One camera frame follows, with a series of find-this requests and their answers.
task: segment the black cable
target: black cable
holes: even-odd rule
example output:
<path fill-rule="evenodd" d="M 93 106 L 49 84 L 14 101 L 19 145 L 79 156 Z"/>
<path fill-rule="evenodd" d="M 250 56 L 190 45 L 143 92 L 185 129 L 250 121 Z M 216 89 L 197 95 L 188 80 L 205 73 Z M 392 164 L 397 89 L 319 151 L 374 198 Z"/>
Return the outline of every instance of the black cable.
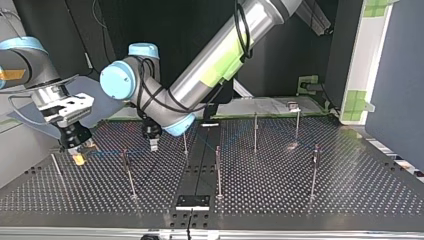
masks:
<path fill-rule="evenodd" d="M 191 240 L 191 232 L 190 232 L 190 226 L 191 226 L 191 218 L 193 216 L 193 210 L 191 210 L 190 212 L 190 218 L 188 219 L 188 224 L 187 224 L 187 240 Z"/>
<path fill-rule="evenodd" d="M 145 112 L 146 111 L 146 108 L 150 105 L 150 103 L 153 101 L 153 99 L 154 98 L 156 98 L 158 95 L 159 95 L 159 93 L 161 93 L 162 92 L 162 90 L 163 90 L 164 88 L 161 86 L 161 87 L 159 87 L 157 90 L 156 90 L 156 92 L 154 92 L 153 93 L 153 96 L 149 99 L 149 100 L 147 100 L 145 103 L 144 103 L 144 105 L 143 105 L 143 107 L 140 109 L 140 111 L 142 111 L 142 112 Z"/>
<path fill-rule="evenodd" d="M 320 84 L 321 84 L 321 88 L 322 88 L 322 91 L 324 92 L 325 97 L 326 97 L 326 98 L 327 98 L 327 100 L 330 102 L 330 104 L 331 104 L 331 105 L 333 105 L 333 109 L 334 109 L 334 111 L 336 111 L 336 113 L 337 113 L 339 116 L 341 116 L 341 115 L 340 115 L 339 110 L 337 110 L 336 105 L 334 105 L 333 101 L 331 101 L 330 97 L 328 96 L 327 91 L 325 90 L 324 84 L 322 84 L 322 83 L 320 83 Z"/>
<path fill-rule="evenodd" d="M 106 59 L 109 62 L 109 64 L 112 63 L 112 61 L 110 60 L 109 54 L 107 52 L 107 48 L 106 48 L 106 34 L 105 34 L 105 28 L 102 27 L 102 41 L 103 41 L 103 50 L 105 51 L 105 55 L 106 55 Z"/>
<path fill-rule="evenodd" d="M 244 29 L 246 31 L 246 43 L 244 42 L 243 35 L 240 29 L 240 19 L 238 16 L 239 13 L 244 24 Z M 249 24 L 247 23 L 246 14 L 244 13 L 243 6 L 238 2 L 238 0 L 234 0 L 234 20 L 235 20 L 235 26 L 237 30 L 237 36 L 239 38 L 240 45 L 243 50 L 243 56 L 240 58 L 240 61 L 244 63 L 246 58 L 248 59 L 252 58 L 253 50 L 250 49 L 251 39 L 250 39 Z"/>
<path fill-rule="evenodd" d="M 132 57 L 132 58 L 134 58 L 134 59 L 136 59 L 137 61 L 138 61 L 138 63 L 139 63 L 139 67 L 140 67 L 140 69 L 139 69 L 139 71 L 140 71 L 140 87 L 139 87 L 139 89 L 138 89 L 138 96 L 137 96 L 137 107 L 138 108 L 140 108 L 140 102 L 141 102 L 141 94 L 142 94 L 142 92 L 143 92 L 143 90 L 145 90 L 146 91 L 146 93 L 147 93 L 147 95 L 149 95 L 149 97 L 151 98 L 151 99 L 153 99 L 153 101 L 155 101 L 157 104 L 159 104 L 159 105 L 161 105 L 162 107 L 164 107 L 164 108 L 166 108 L 166 109 L 168 109 L 168 110 L 171 110 L 171 111 L 174 111 L 174 112 L 178 112 L 178 113 L 184 113 L 184 114 L 188 114 L 188 113 L 193 113 L 193 112 L 197 112 L 197 111 L 200 111 L 200 110 L 203 110 L 203 109 L 205 109 L 217 96 L 218 96 L 218 94 L 221 92 L 221 90 L 223 89 L 223 87 L 224 87 L 224 84 L 222 84 L 221 85 L 221 87 L 219 88 L 219 90 L 212 96 L 212 98 L 204 105 L 204 106 L 202 106 L 202 107 L 199 107 L 199 108 L 196 108 L 196 109 L 191 109 L 191 110 L 181 110 L 181 109 L 176 109 L 176 108 L 173 108 L 173 107 L 171 107 L 171 106 L 168 106 L 168 105 L 166 105 L 165 103 L 163 103 L 163 102 L 161 102 L 161 101 L 159 101 L 157 98 L 156 98 L 156 96 L 154 96 L 154 94 L 152 93 L 152 92 L 150 92 L 150 90 L 149 90 L 149 88 L 147 87 L 147 85 L 146 85 L 146 83 L 145 83 L 145 79 L 144 79 L 144 63 L 145 62 L 150 62 L 150 64 L 151 65 L 149 65 L 149 64 L 147 64 L 148 66 L 149 66 L 149 68 L 150 69 L 154 69 L 154 63 L 153 63 L 153 61 L 151 60 L 151 59 L 148 59 L 148 58 L 141 58 L 141 57 L 138 57 L 138 56 L 129 56 L 129 57 Z"/>
<path fill-rule="evenodd" d="M 90 72 L 87 73 L 87 74 L 83 74 L 81 76 L 89 76 L 90 74 L 93 73 L 93 71 L 95 71 L 96 73 L 98 73 L 100 75 L 100 71 L 96 69 L 96 67 L 94 66 L 93 61 L 91 60 L 90 55 L 88 54 L 87 46 L 84 43 L 84 40 L 83 40 L 82 35 L 81 35 L 81 32 L 79 31 L 78 25 L 77 25 L 77 23 L 75 21 L 74 15 L 72 14 L 71 8 L 69 7 L 68 0 L 65 0 L 65 5 L 66 5 L 66 8 L 68 9 L 68 13 L 69 13 L 69 16 L 71 17 L 72 23 L 74 24 L 75 29 L 77 30 L 77 34 L 78 34 L 78 37 L 79 37 L 79 39 L 81 41 L 82 47 L 84 48 L 84 51 L 87 54 L 88 60 L 91 63 Z"/>

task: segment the dark background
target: dark background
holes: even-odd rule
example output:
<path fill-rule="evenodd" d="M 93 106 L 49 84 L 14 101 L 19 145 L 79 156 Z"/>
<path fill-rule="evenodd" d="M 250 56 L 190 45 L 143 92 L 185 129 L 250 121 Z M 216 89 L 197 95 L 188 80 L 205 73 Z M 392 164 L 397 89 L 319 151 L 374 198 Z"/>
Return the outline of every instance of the dark background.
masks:
<path fill-rule="evenodd" d="M 165 87 L 178 78 L 234 11 L 232 0 L 98 0 L 95 13 L 107 25 L 103 33 L 93 18 L 93 1 L 14 2 L 29 35 L 41 40 L 61 77 L 90 73 L 84 52 L 101 71 L 108 65 L 105 51 L 113 61 L 126 56 L 131 43 L 152 42 L 160 49 Z M 318 1 L 336 29 L 338 2 Z M 294 15 L 258 42 L 238 80 L 258 97 L 294 96 L 300 76 L 318 74 L 325 82 L 332 40 L 332 35 L 316 36 Z M 90 77 L 98 79 L 98 74 L 94 71 Z M 232 93 L 228 85 L 227 95 Z"/>

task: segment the white cable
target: white cable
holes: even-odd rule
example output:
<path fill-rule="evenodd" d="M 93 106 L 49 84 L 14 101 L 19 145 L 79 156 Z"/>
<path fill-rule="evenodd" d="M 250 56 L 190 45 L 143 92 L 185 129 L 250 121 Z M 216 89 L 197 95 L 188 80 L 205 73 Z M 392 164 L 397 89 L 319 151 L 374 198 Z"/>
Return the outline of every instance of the white cable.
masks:
<path fill-rule="evenodd" d="M 18 30 L 12 25 L 12 23 L 9 21 L 9 19 L 6 17 L 6 13 L 3 11 L 3 8 L 0 8 L 0 13 L 6 20 L 9 27 L 16 33 L 16 36 L 18 36 L 20 39 L 22 39 L 21 35 L 19 35 Z"/>
<path fill-rule="evenodd" d="M 103 23 L 101 23 L 100 21 L 99 21 L 99 19 L 97 19 L 97 15 L 96 15 L 96 12 L 94 11 L 95 9 L 94 9 L 94 7 L 96 6 L 96 2 L 97 2 L 97 0 L 93 0 L 93 5 L 91 6 L 91 12 L 92 12 L 92 14 L 93 14 L 93 17 L 94 17 L 94 19 L 96 20 L 96 22 L 100 25 L 100 26 L 102 26 L 102 27 L 104 27 L 104 28 L 107 28 Z"/>
<path fill-rule="evenodd" d="M 19 15 L 17 13 L 15 13 L 14 11 L 11 11 L 7 8 L 2 8 L 1 11 L 2 11 L 2 13 L 10 14 L 10 15 L 14 16 L 16 19 L 18 19 L 19 21 L 21 21 L 21 18 L 19 17 Z"/>
<path fill-rule="evenodd" d="M 22 119 L 24 119 L 25 121 L 27 121 L 29 123 L 32 123 L 34 125 L 38 125 L 38 126 L 46 126 L 46 125 L 49 125 L 50 124 L 48 122 L 43 122 L 43 123 L 34 122 L 31 119 L 25 117 L 21 112 L 19 112 L 18 108 L 13 103 L 12 99 L 14 99 L 14 98 L 31 98 L 31 96 L 15 96 L 15 95 L 12 95 L 12 96 L 9 96 L 7 98 L 7 100 L 9 100 L 10 106 L 13 108 L 13 111 L 15 111 L 15 113 L 18 114 Z"/>

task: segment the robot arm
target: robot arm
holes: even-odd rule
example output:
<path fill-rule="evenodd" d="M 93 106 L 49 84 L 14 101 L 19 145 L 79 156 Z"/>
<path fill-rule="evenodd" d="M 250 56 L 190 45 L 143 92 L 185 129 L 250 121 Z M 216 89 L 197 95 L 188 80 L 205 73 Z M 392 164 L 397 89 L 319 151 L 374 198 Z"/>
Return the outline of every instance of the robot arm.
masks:
<path fill-rule="evenodd" d="M 193 123 L 194 109 L 219 83 L 230 80 L 243 58 L 274 25 L 283 24 L 302 0 L 247 0 L 169 90 L 157 81 L 159 53 L 153 44 L 129 47 L 129 56 L 106 67 L 100 83 L 110 97 L 130 101 L 173 136 Z"/>
<path fill-rule="evenodd" d="M 42 113 L 45 123 L 61 133 L 62 147 L 83 164 L 85 147 L 92 147 L 90 130 L 79 120 L 91 112 L 94 99 L 84 93 L 70 96 L 47 51 L 33 37 L 0 43 L 0 89 L 23 85 Z"/>

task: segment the metal bracket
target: metal bracket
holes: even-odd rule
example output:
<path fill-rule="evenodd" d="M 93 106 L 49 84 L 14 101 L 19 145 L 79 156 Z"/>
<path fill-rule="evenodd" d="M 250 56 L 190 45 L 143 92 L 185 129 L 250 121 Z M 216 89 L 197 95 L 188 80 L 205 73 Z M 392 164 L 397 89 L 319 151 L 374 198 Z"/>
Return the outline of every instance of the metal bracket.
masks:
<path fill-rule="evenodd" d="M 365 102 L 365 109 L 366 112 L 375 112 L 375 106 L 369 102 Z"/>
<path fill-rule="evenodd" d="M 208 195 L 182 195 L 178 197 L 177 211 L 209 211 L 211 197 Z"/>
<path fill-rule="evenodd" d="M 242 98 L 251 99 L 253 98 L 253 94 L 249 92 L 241 83 L 234 79 L 234 91 L 236 91 Z"/>

